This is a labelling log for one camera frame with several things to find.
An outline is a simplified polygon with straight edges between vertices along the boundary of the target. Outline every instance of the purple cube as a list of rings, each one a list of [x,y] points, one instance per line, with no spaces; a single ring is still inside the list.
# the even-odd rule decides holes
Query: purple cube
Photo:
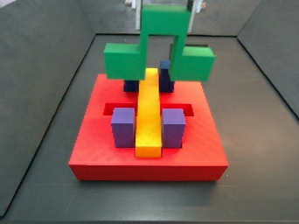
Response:
[[[134,108],[115,108],[111,121],[118,148],[135,148],[137,112]]]
[[[163,109],[163,147],[182,148],[186,119],[182,108]]]

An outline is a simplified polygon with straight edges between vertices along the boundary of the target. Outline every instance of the gray enclosure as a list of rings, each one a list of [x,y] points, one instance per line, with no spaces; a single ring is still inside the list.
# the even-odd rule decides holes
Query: gray enclosure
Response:
[[[298,0],[208,0],[196,21],[194,34],[234,36],[189,37],[218,55],[204,87],[229,155],[222,179],[77,180],[69,160],[106,43],[139,42],[137,35],[93,42],[95,32],[137,32],[125,1],[19,0],[0,9],[0,222],[298,222],[299,126],[281,97],[299,116]],[[149,67],[173,41],[151,37]]]
[[[23,0],[0,9],[0,216],[94,36],[73,0]]]
[[[266,0],[238,35],[299,117],[299,1]]]
[[[208,0],[208,9],[196,16],[192,34],[238,36],[262,0]],[[126,0],[79,0],[97,33],[138,33],[135,12]],[[145,3],[188,5],[188,0],[145,0]]]

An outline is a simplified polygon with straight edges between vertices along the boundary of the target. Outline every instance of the red block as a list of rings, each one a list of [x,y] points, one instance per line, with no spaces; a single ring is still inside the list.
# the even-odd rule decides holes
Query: red block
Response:
[[[138,93],[126,93],[122,80],[98,76],[87,113],[70,158],[81,180],[218,180],[229,167],[221,136],[200,82],[178,81],[175,92],[161,94],[162,108],[185,106],[186,131],[181,149],[163,149],[162,158],[137,158],[135,149],[115,148],[114,107],[137,108]]]

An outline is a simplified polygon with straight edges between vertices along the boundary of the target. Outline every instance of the block structure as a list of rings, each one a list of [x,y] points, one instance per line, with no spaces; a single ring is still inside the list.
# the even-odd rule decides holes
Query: block structure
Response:
[[[157,69],[147,69],[157,74]],[[182,81],[175,92],[161,94],[165,105],[192,105],[185,112],[186,131],[181,149],[163,149],[163,157],[139,158],[133,148],[117,148],[107,105],[137,105],[138,93],[125,93],[125,82],[98,81],[89,102],[79,136],[70,158],[70,168],[81,180],[209,181],[218,180],[228,170],[229,160],[213,120],[202,84]]]
[[[184,147],[186,120],[182,108],[163,109],[163,148]]]
[[[161,61],[159,66],[159,92],[173,93],[174,92],[174,81],[169,73],[171,61],[169,59]]]
[[[208,47],[185,46],[192,12],[184,6],[145,4],[141,43],[107,44],[106,68],[110,79],[143,80],[150,35],[174,36],[170,75],[173,81],[206,81],[216,54]]]
[[[135,120],[134,108],[115,108],[111,126],[118,148],[135,148]]]
[[[161,158],[162,147],[159,77],[157,73],[147,73],[146,79],[139,83],[135,156]]]

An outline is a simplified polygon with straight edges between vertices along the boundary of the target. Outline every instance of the navy block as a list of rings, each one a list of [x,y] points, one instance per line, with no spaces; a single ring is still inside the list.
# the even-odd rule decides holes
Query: navy block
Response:
[[[163,109],[163,147],[182,148],[186,119],[182,108]]]
[[[169,73],[171,67],[171,61],[169,59],[161,61],[159,66],[159,92],[173,93],[174,92],[174,81]]]
[[[115,108],[113,131],[118,148],[135,148],[137,115],[134,108]]]
[[[126,80],[125,92],[139,92],[139,80]]]

